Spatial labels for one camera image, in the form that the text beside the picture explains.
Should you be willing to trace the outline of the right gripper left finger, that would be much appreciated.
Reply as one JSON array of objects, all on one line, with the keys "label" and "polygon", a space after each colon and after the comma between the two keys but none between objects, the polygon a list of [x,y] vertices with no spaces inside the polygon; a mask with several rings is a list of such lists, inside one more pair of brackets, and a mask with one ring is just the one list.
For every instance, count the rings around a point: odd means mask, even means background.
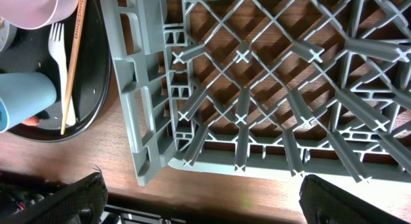
[{"label": "right gripper left finger", "polygon": [[90,223],[99,223],[107,199],[103,175],[93,172],[41,202],[1,219],[1,223],[67,223],[84,210],[91,212]]}]

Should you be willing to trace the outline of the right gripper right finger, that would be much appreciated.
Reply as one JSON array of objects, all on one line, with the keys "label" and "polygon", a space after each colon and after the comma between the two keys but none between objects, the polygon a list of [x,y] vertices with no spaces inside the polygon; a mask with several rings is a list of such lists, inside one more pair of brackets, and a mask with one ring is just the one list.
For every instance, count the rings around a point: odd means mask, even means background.
[{"label": "right gripper right finger", "polygon": [[299,204],[307,223],[405,222],[317,175],[304,177],[299,196]]}]

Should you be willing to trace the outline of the blue cup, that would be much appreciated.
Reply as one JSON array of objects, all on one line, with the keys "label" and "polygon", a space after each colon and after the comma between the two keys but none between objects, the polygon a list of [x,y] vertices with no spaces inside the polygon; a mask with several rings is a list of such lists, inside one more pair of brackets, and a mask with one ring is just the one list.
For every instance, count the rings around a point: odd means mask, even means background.
[{"label": "blue cup", "polygon": [[39,72],[1,75],[1,132],[52,106],[57,99],[53,82]]}]

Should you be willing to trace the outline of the pink bowl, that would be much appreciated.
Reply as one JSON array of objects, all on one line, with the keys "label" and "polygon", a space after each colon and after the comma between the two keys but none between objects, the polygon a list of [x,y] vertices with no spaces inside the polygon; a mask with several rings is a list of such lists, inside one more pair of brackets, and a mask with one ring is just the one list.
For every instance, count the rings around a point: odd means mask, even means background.
[{"label": "pink bowl", "polygon": [[68,18],[79,0],[1,0],[1,17],[18,28],[36,30]]}]

